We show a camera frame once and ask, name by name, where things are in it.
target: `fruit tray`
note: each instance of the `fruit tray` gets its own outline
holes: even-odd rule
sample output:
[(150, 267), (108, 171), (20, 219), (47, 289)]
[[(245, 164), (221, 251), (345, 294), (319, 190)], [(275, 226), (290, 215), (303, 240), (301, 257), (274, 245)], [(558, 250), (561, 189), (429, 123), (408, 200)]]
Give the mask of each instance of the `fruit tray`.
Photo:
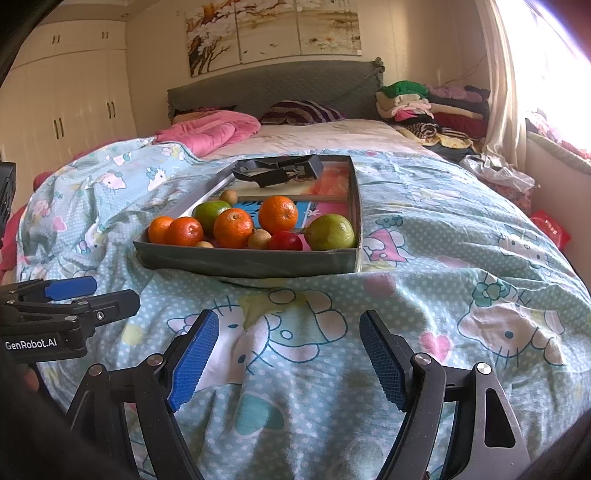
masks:
[(257, 213), (261, 202), (270, 196), (282, 195), (296, 203), (296, 231), (301, 231), (315, 217), (324, 213), (339, 213), (347, 217), (355, 232), (353, 248), (311, 251), (305, 242), (303, 251), (180, 247), (151, 243), (146, 229), (134, 241), (139, 260), (152, 270), (176, 268), (230, 278), (311, 277), (357, 271), (362, 228), (355, 169), (347, 156), (324, 155), (320, 158), (324, 171), (318, 180), (294, 180), (265, 188), (253, 182), (237, 180), (232, 174), (236, 164), (231, 164), (160, 215), (173, 219), (191, 216), (197, 205), (217, 199), (225, 189), (233, 189), (238, 194), (238, 203), (234, 207), (247, 211), (255, 227), (259, 228)]

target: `wardrobe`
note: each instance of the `wardrobe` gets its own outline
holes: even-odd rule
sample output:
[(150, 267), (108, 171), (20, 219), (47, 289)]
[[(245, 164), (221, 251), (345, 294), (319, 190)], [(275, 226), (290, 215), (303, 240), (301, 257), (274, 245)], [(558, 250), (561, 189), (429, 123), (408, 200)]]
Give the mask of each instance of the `wardrobe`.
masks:
[(135, 136), (125, 23), (75, 20), (35, 28), (0, 87), (0, 159), (17, 164), (12, 210), (28, 201), (39, 173)]

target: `metal bolt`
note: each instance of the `metal bolt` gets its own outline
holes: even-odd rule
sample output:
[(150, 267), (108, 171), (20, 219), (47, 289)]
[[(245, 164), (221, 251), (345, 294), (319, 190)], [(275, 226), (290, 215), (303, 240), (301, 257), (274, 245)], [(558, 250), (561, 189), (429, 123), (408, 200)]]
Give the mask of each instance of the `metal bolt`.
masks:
[(159, 353), (154, 353), (153, 355), (150, 355), (148, 357), (148, 365), (151, 367), (157, 367), (159, 365), (162, 364), (162, 362), (164, 362), (164, 357), (162, 355), (160, 355)]
[(482, 375), (488, 375), (489, 373), (492, 372), (492, 368), (489, 364), (486, 363), (479, 363), (476, 366), (476, 369), (482, 374)]
[(417, 353), (414, 356), (414, 361), (421, 365), (428, 365), (431, 363), (431, 357), (428, 356), (426, 353)]
[(103, 366), (99, 364), (94, 364), (92, 367), (88, 369), (88, 373), (91, 377), (97, 377), (103, 372)]

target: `red bag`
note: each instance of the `red bag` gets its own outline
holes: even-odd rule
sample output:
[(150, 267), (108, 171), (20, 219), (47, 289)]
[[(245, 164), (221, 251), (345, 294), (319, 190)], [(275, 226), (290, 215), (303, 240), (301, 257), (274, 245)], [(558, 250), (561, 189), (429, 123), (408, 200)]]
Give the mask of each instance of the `red bag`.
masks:
[(545, 211), (538, 210), (530, 217), (530, 220), (554, 242), (558, 250), (562, 251), (566, 244), (569, 243), (569, 233), (550, 218)]

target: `orange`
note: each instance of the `orange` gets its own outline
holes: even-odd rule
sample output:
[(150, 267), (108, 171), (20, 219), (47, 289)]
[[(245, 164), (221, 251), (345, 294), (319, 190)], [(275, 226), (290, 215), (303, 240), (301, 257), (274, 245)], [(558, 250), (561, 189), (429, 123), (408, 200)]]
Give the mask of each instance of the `orange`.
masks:
[(156, 217), (148, 227), (148, 238), (153, 244), (165, 244), (166, 230), (173, 222), (170, 217)]
[(194, 247), (203, 240), (203, 227), (192, 217), (181, 217), (173, 221), (166, 230), (166, 243), (181, 247)]
[(255, 224), (241, 208), (230, 208), (220, 213), (213, 224), (213, 236), (224, 248), (244, 248)]
[(259, 223), (271, 235), (292, 230), (297, 223), (296, 204), (287, 197), (269, 197), (259, 209)]

